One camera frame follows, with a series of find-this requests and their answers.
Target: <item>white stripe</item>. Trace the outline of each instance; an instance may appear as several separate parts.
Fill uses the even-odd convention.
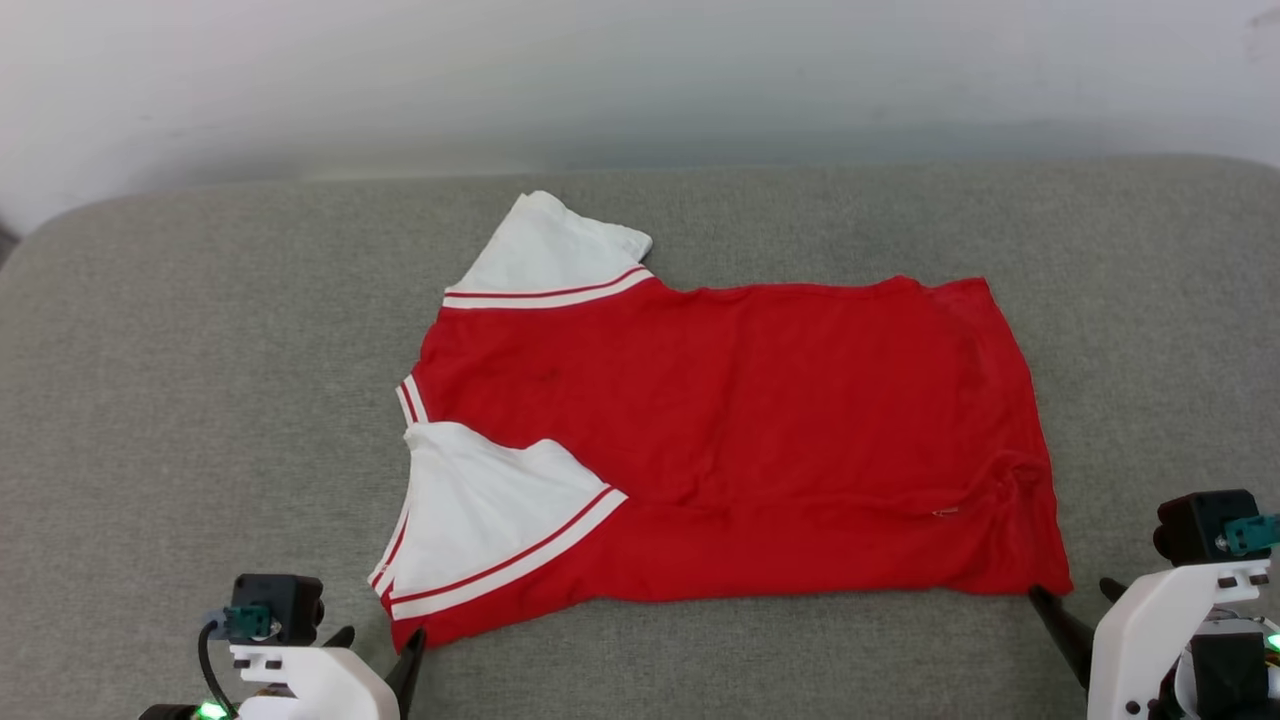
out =
[[[581,290],[577,292],[567,292],[564,295],[550,295],[547,297],[451,297],[445,295],[443,305],[445,307],[461,307],[461,309],[563,307],[566,305],[577,305],[580,302],[588,302],[590,300],[599,300],[602,297],[617,295],[652,277],[653,273],[650,273],[649,270],[640,270],[637,273],[632,273],[622,278],[622,282],[617,284],[611,284],[608,287],[598,287],[595,290]]]
[[[426,423],[426,406],[422,405],[422,396],[417,393],[417,380],[413,375],[404,378],[404,387],[408,388],[408,400],[413,404],[413,411],[417,413],[417,421]]]
[[[404,391],[399,386],[396,386],[396,398],[401,401],[401,410],[404,411],[404,424],[412,425],[413,416],[408,414],[408,402],[404,400]]]
[[[408,493],[404,493],[404,503],[401,505],[399,520],[396,520],[396,529],[392,532],[392,542],[387,543],[387,550],[383,551],[383,559],[378,561],[374,571],[369,574],[369,584],[374,585],[374,579],[381,573],[383,577],[379,579],[374,589],[378,589],[378,594],[383,594],[385,588],[379,588],[378,585],[384,585],[390,583],[390,578],[394,575],[388,564],[392,561],[392,550],[396,547],[396,541],[399,538],[401,530],[404,529],[404,521],[408,519]]]
[[[622,495],[621,491],[611,489],[604,497],[595,503],[591,510],[577,519],[568,529],[557,536],[556,539],[539,547],[536,551],[521,557],[518,561],[507,565],[497,573],[485,575],[474,583],[468,583],[460,588],[454,588],[449,592],[433,594],[430,597],[420,597],[417,600],[407,600],[404,602],[392,605],[392,619],[404,620],[406,618],[419,618],[421,615],[429,615],[431,612],[439,612],[442,610],[448,610],[454,605],[462,605],[470,600],[475,600],[485,593],[493,592],[508,583],[518,580],[525,575],[532,573],[534,570],[541,568],[543,565],[550,562],[561,553],[568,548],[577,544],[579,541],[585,538],[596,525],[604,521],[614,510],[618,509],[622,502],[625,502],[627,496]],[[399,560],[404,561],[424,561],[429,559],[406,559],[402,555],[397,555]]]

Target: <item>green led light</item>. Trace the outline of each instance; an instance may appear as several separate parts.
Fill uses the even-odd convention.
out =
[[[196,716],[204,720],[223,720],[223,717],[227,717],[227,711],[216,702],[206,702],[196,711]]]

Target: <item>t-shirt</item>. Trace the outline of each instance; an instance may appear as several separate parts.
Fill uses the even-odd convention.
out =
[[[1070,592],[1030,373],[986,281],[672,290],[522,196],[397,388],[397,644],[593,597]]]

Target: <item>white sleeve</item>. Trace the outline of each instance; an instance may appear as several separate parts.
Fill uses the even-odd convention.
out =
[[[502,447],[457,423],[404,433],[410,487],[393,550],[370,577],[392,618],[461,605],[575,546],[626,500],[559,443]]]
[[[547,192],[521,195],[462,279],[445,292],[530,296],[608,284],[640,266],[653,240],[582,218]]]

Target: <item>gray couch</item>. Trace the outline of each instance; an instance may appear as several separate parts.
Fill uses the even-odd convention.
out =
[[[390,666],[365,575],[407,478],[404,375],[517,193],[654,237],[677,288],[986,275],[1027,355],[1060,520],[1101,575],[1155,509],[1280,510],[1280,174],[1144,158],[242,184],[64,215],[0,272],[0,716],[206,698],[207,609],[317,575]],[[1257,609],[1277,610],[1277,594]],[[225,653],[216,667],[230,676]],[[244,688],[228,683],[233,697]],[[596,601],[433,652],[416,717],[1082,717],[1021,597]]]

